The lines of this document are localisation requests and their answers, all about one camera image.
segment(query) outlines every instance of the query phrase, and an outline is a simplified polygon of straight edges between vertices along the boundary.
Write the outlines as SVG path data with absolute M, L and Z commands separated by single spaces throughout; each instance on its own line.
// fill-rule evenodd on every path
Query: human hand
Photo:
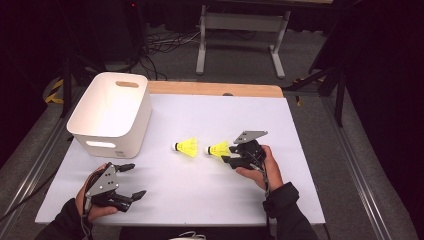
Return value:
M 78 192 L 77 197 L 75 198 L 75 205 L 77 206 L 78 213 L 79 213 L 80 216 L 82 216 L 82 214 L 83 214 L 85 188 L 87 187 L 88 180 L 90 179 L 90 177 L 95 172 L 100 171 L 100 170 L 104 169 L 105 167 L 106 167 L 106 163 L 103 164 L 102 166 L 100 166 L 99 168 L 97 168 L 96 171 L 94 171 L 92 174 L 90 174 L 90 176 L 85 181 L 84 186 L 82 186 L 82 188 Z M 91 207 L 89 214 L 88 214 L 88 221 L 93 222 L 96 218 L 115 214 L 117 212 L 118 212 L 118 209 L 116 209 L 115 207 L 110 207 L 110 206 L 99 207 L 99 206 L 93 205 Z
M 278 168 L 278 164 L 274 159 L 274 156 L 272 156 L 271 148 L 266 145 L 261 145 L 262 149 L 265 151 L 266 158 L 265 158 L 265 169 L 268 176 L 269 181 L 269 190 L 272 192 L 275 189 L 281 187 L 284 185 L 283 179 L 281 177 L 280 168 Z M 261 172 L 258 170 L 249 170 L 243 167 L 236 168 L 236 172 L 243 177 L 247 177 L 255 181 L 255 183 L 261 187 L 262 189 L 266 190 L 265 188 L 265 182 L 264 177 Z

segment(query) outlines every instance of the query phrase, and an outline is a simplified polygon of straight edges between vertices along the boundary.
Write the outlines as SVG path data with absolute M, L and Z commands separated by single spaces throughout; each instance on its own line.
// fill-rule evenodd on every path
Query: white plastic basket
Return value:
M 68 131 L 90 155 L 135 157 L 152 112 L 147 83 L 141 75 L 97 75 L 72 113 Z

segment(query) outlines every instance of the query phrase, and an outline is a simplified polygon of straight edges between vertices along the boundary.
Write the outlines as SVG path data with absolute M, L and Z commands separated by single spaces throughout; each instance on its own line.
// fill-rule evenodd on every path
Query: white stand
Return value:
M 206 6 L 202 6 L 200 17 L 200 46 L 197 57 L 196 74 L 202 75 L 205 68 L 206 57 L 206 29 L 227 29 L 227 30 L 246 30 L 261 32 L 276 32 L 277 39 L 275 45 L 270 45 L 269 49 L 274 62 L 278 78 L 284 78 L 284 70 L 281 65 L 278 51 L 281 41 L 289 21 L 290 12 L 285 12 L 284 16 L 256 16 L 244 14 L 224 14 L 208 13 Z

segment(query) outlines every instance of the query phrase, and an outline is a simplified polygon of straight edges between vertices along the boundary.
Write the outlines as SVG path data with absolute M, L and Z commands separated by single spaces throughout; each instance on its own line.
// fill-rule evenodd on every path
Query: person's right hand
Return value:
M 268 175 L 269 190 L 272 192 L 275 189 L 283 186 L 284 183 L 281 177 L 280 168 L 278 167 L 274 156 L 272 156 L 271 148 L 269 146 L 262 145 L 262 149 L 265 151 L 266 154 L 266 158 L 264 161 L 265 169 Z M 249 170 L 243 167 L 238 167 L 236 168 L 236 172 L 244 177 L 252 179 L 259 187 L 266 190 L 264 177 L 262 173 L 258 170 Z

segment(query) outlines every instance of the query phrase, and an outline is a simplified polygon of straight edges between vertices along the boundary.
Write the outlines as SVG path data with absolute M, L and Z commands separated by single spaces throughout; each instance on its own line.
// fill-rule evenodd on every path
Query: white table surface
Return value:
M 268 131 L 258 138 L 273 151 L 284 182 L 300 192 L 298 205 L 312 224 L 324 223 L 321 205 L 285 98 L 151 94 L 152 115 L 139 154 L 133 159 L 90 156 L 74 140 L 35 219 L 51 222 L 75 197 L 88 175 L 105 162 L 134 163 L 120 173 L 118 194 L 147 190 L 128 212 L 96 220 L 103 225 L 260 226 L 265 224 L 264 191 L 203 148 L 244 130 Z M 190 158 L 171 145 L 191 137 L 198 153 Z

